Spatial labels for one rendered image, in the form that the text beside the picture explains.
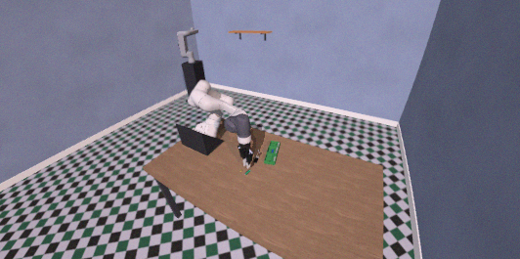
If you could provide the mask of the green three-compartment bin rack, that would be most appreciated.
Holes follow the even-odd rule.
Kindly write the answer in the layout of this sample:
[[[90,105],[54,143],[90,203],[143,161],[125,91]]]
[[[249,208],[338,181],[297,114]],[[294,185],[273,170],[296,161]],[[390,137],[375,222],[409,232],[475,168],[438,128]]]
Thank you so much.
[[[277,160],[277,153],[278,153],[279,146],[280,146],[280,142],[271,141],[270,145],[268,146],[267,154],[266,154],[266,157],[264,160],[265,164],[275,165],[276,160]],[[272,150],[274,150],[274,152],[272,152]],[[266,161],[266,160],[269,160],[269,161]]]

